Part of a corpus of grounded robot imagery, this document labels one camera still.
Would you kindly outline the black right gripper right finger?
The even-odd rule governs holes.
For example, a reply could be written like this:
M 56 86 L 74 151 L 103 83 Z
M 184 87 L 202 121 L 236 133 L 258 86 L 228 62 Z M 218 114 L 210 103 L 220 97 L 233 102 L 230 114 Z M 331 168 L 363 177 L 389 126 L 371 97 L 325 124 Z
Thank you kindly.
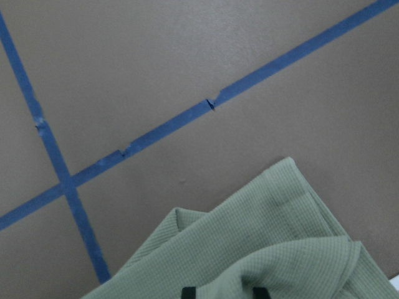
M 266 287 L 253 287 L 252 288 L 253 299 L 269 299 L 269 292 Z

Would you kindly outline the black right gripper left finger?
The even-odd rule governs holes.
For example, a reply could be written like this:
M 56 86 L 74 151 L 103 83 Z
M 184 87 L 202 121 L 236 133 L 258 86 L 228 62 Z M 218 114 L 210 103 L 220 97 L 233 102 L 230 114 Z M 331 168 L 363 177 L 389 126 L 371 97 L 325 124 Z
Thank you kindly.
M 181 299 L 196 299 L 196 287 L 183 287 L 181 289 Z

